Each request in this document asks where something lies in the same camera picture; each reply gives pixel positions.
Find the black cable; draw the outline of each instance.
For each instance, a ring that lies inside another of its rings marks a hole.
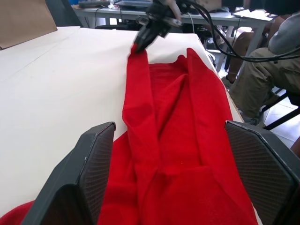
[[[225,43],[229,46],[229,48],[231,49],[231,51],[233,52],[233,54],[230,54],[230,53],[227,53],[227,52],[224,52],[222,49],[220,49],[219,46],[216,46],[217,49],[222,52],[223,54],[225,55],[229,55],[229,56],[233,56],[233,57],[236,57],[236,58],[240,58],[242,60],[245,60],[245,61],[250,61],[250,62],[268,62],[268,61],[277,61],[277,60],[286,60],[286,59],[294,59],[294,58],[298,58],[300,56],[292,56],[292,57],[285,57],[285,58],[282,58],[284,56],[287,56],[287,55],[290,55],[292,53],[295,53],[297,51],[300,50],[300,48],[297,48],[293,51],[290,51],[290,52],[287,52],[285,54],[281,54],[281,55],[277,55],[277,56],[273,56],[273,57],[242,57],[240,55],[238,55],[234,49],[232,48],[232,46],[229,44],[229,42],[226,40],[226,38],[223,36],[223,34],[213,25],[212,23],[212,19],[211,19],[211,16],[209,15],[209,12],[204,9],[207,14],[208,17],[206,17],[203,12],[201,10],[199,10],[197,8],[198,5],[194,6],[196,8],[196,10],[204,17],[205,20],[208,21],[208,23],[210,24],[210,26],[212,26],[214,29],[212,29],[212,36],[213,36],[213,40],[214,40],[214,44],[216,44],[215,42],[215,39],[216,39],[216,35],[215,35],[215,31],[224,39]]]
[[[121,10],[121,6],[119,6],[119,9],[120,9],[120,16],[121,16],[121,20],[122,20],[122,22],[124,22],[124,21],[123,21],[123,16],[122,16],[122,10]]]
[[[96,24],[97,24],[97,11],[98,11],[99,9],[103,9],[103,7],[97,8],[96,11],[95,11],[95,26],[94,26],[94,28],[96,28]]]
[[[300,55],[295,55],[295,56],[290,56],[290,57],[285,57],[287,55],[291,55],[295,52],[298,52],[300,50],[300,47],[290,51],[290,52],[287,52],[287,53],[284,53],[284,54],[281,54],[281,55],[276,55],[276,56],[273,56],[273,57],[244,57],[244,56],[240,56],[238,55],[235,50],[232,48],[232,46],[230,45],[230,43],[228,42],[228,40],[224,37],[224,35],[217,29],[217,27],[213,24],[212,22],[212,18],[209,14],[209,12],[201,5],[195,3],[194,1],[192,0],[183,0],[183,2],[186,2],[186,3],[189,3],[191,5],[193,5],[195,7],[195,9],[201,14],[201,16],[207,21],[207,23],[211,26],[211,34],[212,34],[212,37],[213,37],[213,42],[216,46],[216,48],[223,54],[227,55],[227,56],[232,56],[232,57],[235,57],[235,58],[239,58],[241,60],[244,60],[244,61],[249,61],[249,62],[269,62],[269,61],[277,61],[277,60],[287,60],[287,59],[295,59],[295,58],[299,58]],[[223,38],[223,40],[225,41],[225,43],[228,45],[228,47],[230,48],[230,50],[232,51],[233,54],[231,53],[228,53],[228,52],[225,52],[223,51],[216,43],[216,34],[215,34],[215,31],[219,34],[219,36],[221,36]]]
[[[90,28],[90,22],[89,22],[89,20],[88,20],[86,17],[85,17],[84,19],[85,19],[86,24],[87,24],[88,27]]]
[[[242,17],[240,17],[240,19],[239,19],[238,27],[237,27],[236,32],[235,32],[235,34],[234,34],[233,42],[232,42],[232,45],[231,45],[232,47],[233,47],[233,44],[234,44],[234,41],[235,41],[235,38],[236,38],[236,34],[238,33],[238,30],[239,30],[239,27],[240,27],[240,20],[241,20],[241,18],[242,18]]]

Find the red garment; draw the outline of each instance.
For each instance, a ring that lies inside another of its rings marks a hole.
[[[224,129],[225,88],[192,49],[170,64],[129,56],[123,120],[98,224],[257,224]]]
[[[32,205],[33,201],[14,208],[0,218],[0,225],[20,225]]]

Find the khaki pants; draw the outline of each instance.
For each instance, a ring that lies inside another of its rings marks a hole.
[[[274,54],[268,48],[259,48],[250,56],[270,57]],[[246,62],[229,94],[245,116],[255,118],[274,86],[300,94],[300,58],[278,63]]]

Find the white floor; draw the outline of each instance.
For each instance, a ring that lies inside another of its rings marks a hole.
[[[219,76],[223,77],[226,76],[227,72],[224,70],[224,63],[222,65],[222,69],[219,72]],[[287,115],[297,107],[290,103],[288,98],[285,98],[269,110],[264,113],[263,122],[265,125],[269,125],[272,122],[278,120],[279,118]],[[294,117],[293,119],[281,124],[280,126],[271,130],[275,133],[281,141],[287,146],[291,147],[294,142],[300,136],[300,115]]]

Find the white table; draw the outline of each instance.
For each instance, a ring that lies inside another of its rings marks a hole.
[[[117,19],[127,19],[127,20],[134,20],[137,16],[146,17],[146,13],[142,11],[130,11],[130,10],[122,10],[120,13],[119,9],[109,9],[103,8],[99,9],[96,12],[96,8],[75,8],[74,11],[78,16],[82,17],[101,17],[106,19],[106,23],[109,23],[109,18],[117,18]],[[247,56],[253,52],[258,44],[259,40],[262,36],[263,29],[265,25],[269,22],[267,20],[257,20],[257,19],[250,19],[250,18],[238,18],[232,16],[231,13],[211,13],[211,18],[215,25],[223,25],[223,26],[232,26],[237,27],[251,27],[256,28],[252,41],[247,50]],[[201,15],[191,15],[193,18],[194,24],[207,24],[206,20]],[[182,15],[182,22],[183,23],[191,23],[191,19],[188,15]],[[221,55],[219,58],[219,62],[217,65],[217,71],[219,72],[224,60],[224,56]]]
[[[115,121],[114,139],[126,131],[121,112],[135,35],[59,28],[0,51],[1,65],[10,64],[0,66],[0,216],[34,200],[86,130]],[[148,48],[149,61],[173,62],[188,47],[214,70],[195,34],[158,38]],[[233,119],[241,121],[228,100]]]

